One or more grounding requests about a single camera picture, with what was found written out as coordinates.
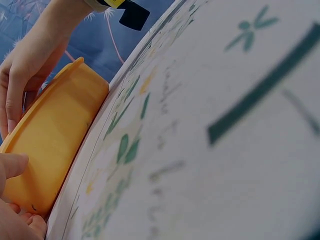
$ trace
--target blue fabric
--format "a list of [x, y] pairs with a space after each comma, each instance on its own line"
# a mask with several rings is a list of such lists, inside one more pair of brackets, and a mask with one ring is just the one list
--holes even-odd
[[[48, 2], [49, 0], [0, 0], [0, 58], [4, 59], [16, 42], [26, 35]], [[135, 2], [150, 11], [142, 31], [129, 29], [119, 23], [124, 11], [122, 9], [109, 8], [106, 12], [91, 13], [73, 32], [67, 52], [43, 87], [61, 68], [71, 62], [68, 56], [73, 59], [84, 57], [86, 64], [110, 82], [122, 66], [122, 61], [128, 58], [142, 37], [174, 0]]]

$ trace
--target yellow label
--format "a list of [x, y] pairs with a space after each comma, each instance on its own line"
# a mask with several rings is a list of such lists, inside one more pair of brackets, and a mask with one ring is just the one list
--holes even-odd
[[125, 0], [104, 0], [110, 7], [117, 9]]

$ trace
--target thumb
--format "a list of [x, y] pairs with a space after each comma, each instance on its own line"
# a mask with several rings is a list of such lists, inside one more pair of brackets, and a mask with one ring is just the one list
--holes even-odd
[[32, 216], [32, 222], [29, 224], [29, 227], [32, 229], [33, 233], [37, 235], [40, 239], [44, 239], [47, 232], [47, 224], [45, 220], [39, 216]]
[[26, 155], [0, 153], [0, 196], [5, 190], [6, 179], [22, 174], [27, 165]]
[[11, 133], [22, 115], [22, 103], [25, 86], [29, 79], [26, 79], [28, 74], [25, 71], [11, 68], [9, 72], [9, 83], [6, 94], [5, 110], [8, 120], [8, 132]]

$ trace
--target white surface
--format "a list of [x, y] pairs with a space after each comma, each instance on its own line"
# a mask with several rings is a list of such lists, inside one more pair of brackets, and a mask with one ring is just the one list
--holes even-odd
[[[193, 3], [193, 9], [199, 9], [191, 14]], [[52, 211], [48, 240], [299, 240], [317, 227], [320, 137], [283, 91], [299, 98], [319, 123], [319, 44], [215, 145], [210, 146], [207, 136], [207, 126], [310, 30], [315, 14], [308, 11], [316, 13], [315, 6], [305, 2], [301, 7], [292, 0], [187, 0], [145, 49], [144, 43], [177, 5], [179, 1], [114, 78]], [[257, 30], [249, 52], [243, 52], [243, 42], [224, 52], [240, 33], [238, 24], [253, 21], [265, 5], [269, 8], [263, 19], [277, 17], [279, 22]], [[144, 49], [141, 61], [135, 60]], [[126, 73], [132, 62], [139, 64]], [[149, 76], [150, 84], [141, 92]], [[148, 94], [146, 114], [140, 119]], [[104, 140], [114, 115], [119, 116], [132, 97]], [[117, 167], [124, 134], [128, 148], [140, 137], [137, 156]], [[175, 164], [175, 169], [160, 173], [158, 181], [150, 179], [152, 173]], [[117, 195], [121, 180], [129, 185]], [[113, 201], [105, 204], [110, 194], [118, 197], [117, 206]]]

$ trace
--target yellow container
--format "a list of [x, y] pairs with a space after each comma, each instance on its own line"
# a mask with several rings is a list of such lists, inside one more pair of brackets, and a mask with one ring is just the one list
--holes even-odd
[[4, 197], [27, 212], [49, 213], [108, 91], [83, 58], [55, 76], [0, 147], [29, 156], [26, 171], [6, 181]]

